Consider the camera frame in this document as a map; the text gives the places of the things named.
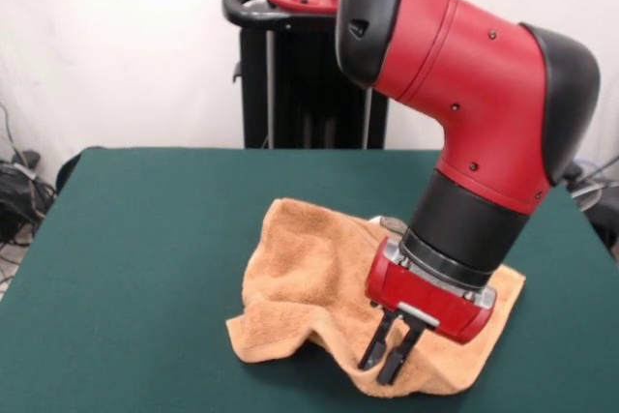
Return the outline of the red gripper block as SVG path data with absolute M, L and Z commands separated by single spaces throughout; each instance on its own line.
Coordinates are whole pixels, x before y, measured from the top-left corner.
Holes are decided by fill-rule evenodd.
M 378 383 L 396 382 L 424 327 L 466 344 L 487 325 L 497 302 L 497 291 L 489 285 L 466 290 L 434 277 L 405 257 L 399 242 L 389 237 L 381 241 L 370 265 L 366 296 L 383 309 L 383 316 L 358 369 L 372 369 L 381 361 L 395 319 L 422 324 L 410 326 L 401 343 L 391 350 L 378 373 Z

